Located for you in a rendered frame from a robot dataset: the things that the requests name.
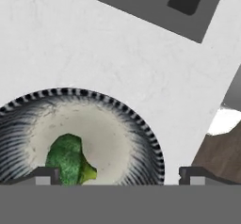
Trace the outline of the black striped white bowl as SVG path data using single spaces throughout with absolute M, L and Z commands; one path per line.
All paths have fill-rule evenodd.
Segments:
M 152 129 L 132 108 L 102 93 L 49 88 L 0 107 L 0 183 L 46 167 L 62 135 L 82 139 L 83 154 L 97 168 L 87 185 L 162 185 L 165 161 Z

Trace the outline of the green broccoli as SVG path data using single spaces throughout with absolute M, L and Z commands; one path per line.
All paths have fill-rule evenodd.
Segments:
M 83 184 L 97 178 L 97 168 L 83 154 L 80 136 L 65 134 L 51 145 L 45 166 L 58 168 L 59 179 L 64 185 Z

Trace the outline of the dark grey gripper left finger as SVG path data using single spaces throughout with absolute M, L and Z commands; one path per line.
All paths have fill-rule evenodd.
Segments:
M 32 172 L 1 183 L 1 185 L 61 185 L 58 168 L 38 167 Z

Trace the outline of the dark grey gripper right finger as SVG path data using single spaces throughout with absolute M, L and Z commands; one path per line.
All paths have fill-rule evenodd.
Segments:
M 239 183 L 217 177 L 203 167 L 180 167 L 179 185 L 239 185 Z

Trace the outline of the grey sink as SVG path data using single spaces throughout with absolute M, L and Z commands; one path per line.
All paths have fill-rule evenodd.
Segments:
M 201 43 L 220 0 L 98 0 Z

